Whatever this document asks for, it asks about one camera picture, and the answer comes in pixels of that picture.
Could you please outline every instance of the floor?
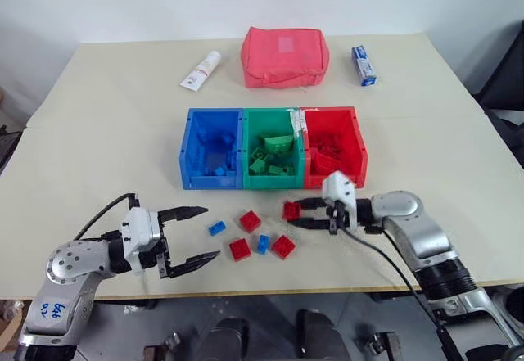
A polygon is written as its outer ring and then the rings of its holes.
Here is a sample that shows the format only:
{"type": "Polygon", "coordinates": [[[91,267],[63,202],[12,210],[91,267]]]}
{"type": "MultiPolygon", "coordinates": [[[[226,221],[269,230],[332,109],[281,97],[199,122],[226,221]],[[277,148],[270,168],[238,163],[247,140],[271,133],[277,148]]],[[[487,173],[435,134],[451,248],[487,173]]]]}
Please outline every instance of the floor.
{"type": "MultiPolygon", "coordinates": [[[[413,297],[377,302],[366,294],[338,293],[170,299],[136,311],[97,304],[74,360],[141,361],[145,345],[158,345],[173,331],[183,338],[182,353],[174,359],[191,360],[201,338],[230,316],[250,322],[246,361],[289,359],[295,357],[295,317],[301,308],[318,309],[336,324],[353,361],[387,360],[385,353],[373,357],[359,349],[361,336],[384,331],[397,333],[404,359],[445,359],[433,326],[413,297]]],[[[11,358],[0,354],[4,359],[11,358]]]]}

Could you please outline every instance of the red pouch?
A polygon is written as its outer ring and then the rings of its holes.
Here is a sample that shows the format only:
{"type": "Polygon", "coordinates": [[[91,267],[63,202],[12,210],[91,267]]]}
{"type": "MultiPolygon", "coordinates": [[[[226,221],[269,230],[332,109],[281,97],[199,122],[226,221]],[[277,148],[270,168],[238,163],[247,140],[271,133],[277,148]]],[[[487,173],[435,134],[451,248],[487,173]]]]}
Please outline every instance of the red pouch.
{"type": "Polygon", "coordinates": [[[329,65],[320,29],[251,27],[240,55],[248,88],[317,85],[329,65]]]}

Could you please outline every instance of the storage bin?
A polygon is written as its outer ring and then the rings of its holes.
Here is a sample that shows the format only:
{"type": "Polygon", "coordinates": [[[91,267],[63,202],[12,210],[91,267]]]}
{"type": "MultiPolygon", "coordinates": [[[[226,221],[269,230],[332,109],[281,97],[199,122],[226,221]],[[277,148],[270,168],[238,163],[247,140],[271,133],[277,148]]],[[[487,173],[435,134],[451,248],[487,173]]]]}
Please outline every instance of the storage bin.
{"type": "Polygon", "coordinates": [[[244,109],[245,189],[302,188],[304,146],[301,131],[291,123],[291,111],[297,109],[244,109]]]}
{"type": "Polygon", "coordinates": [[[243,109],[189,109],[180,149],[184,189],[242,189],[243,109]]]}
{"type": "Polygon", "coordinates": [[[302,107],[307,131],[304,189],[322,187],[322,181],[335,170],[363,187],[368,153],[360,134],[354,107],[302,107]]]}

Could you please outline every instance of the blue bin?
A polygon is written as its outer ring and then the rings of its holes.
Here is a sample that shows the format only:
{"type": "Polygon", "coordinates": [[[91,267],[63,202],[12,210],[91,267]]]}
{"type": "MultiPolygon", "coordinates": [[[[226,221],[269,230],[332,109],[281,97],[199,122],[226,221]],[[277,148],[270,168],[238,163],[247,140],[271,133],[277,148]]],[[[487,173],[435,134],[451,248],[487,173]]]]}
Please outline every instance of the blue bin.
{"type": "Polygon", "coordinates": [[[180,149],[184,189],[242,189],[243,109],[189,109],[180,149]]]}

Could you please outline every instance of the white table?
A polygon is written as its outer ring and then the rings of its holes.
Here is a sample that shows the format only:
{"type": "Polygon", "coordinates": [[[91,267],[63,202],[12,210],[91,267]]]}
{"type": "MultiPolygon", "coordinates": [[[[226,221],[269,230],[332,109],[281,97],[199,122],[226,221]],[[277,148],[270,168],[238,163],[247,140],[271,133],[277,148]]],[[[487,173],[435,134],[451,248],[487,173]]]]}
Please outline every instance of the white table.
{"type": "MultiPolygon", "coordinates": [[[[155,268],[143,277],[119,275],[101,284],[99,298],[404,289],[380,256],[347,237],[292,228],[280,219],[285,200],[318,192],[184,191],[178,150],[189,107],[355,106],[369,154],[358,196],[395,189],[418,194],[479,283],[524,282],[524,171],[424,34],[328,38],[324,82],[287,90],[243,87],[241,43],[79,47],[0,177],[0,299],[33,297],[49,252],[123,192],[137,192],[152,210],[210,209],[166,228],[174,263],[204,251],[223,253],[176,279],[160,280],[155,268]],[[349,48],[361,43],[378,72],[373,87],[358,85],[348,59],[349,48]],[[212,49],[223,62],[201,91],[179,87],[212,49]],[[249,242],[261,232],[287,234],[296,251],[285,261],[253,254],[234,263],[228,243],[246,236],[237,226],[246,210],[263,219],[249,242]],[[217,220],[228,230],[211,237],[207,226],[217,220]]],[[[124,212],[125,204],[90,234],[116,229],[124,212]]],[[[360,235],[402,264],[382,236],[360,235]]]]}

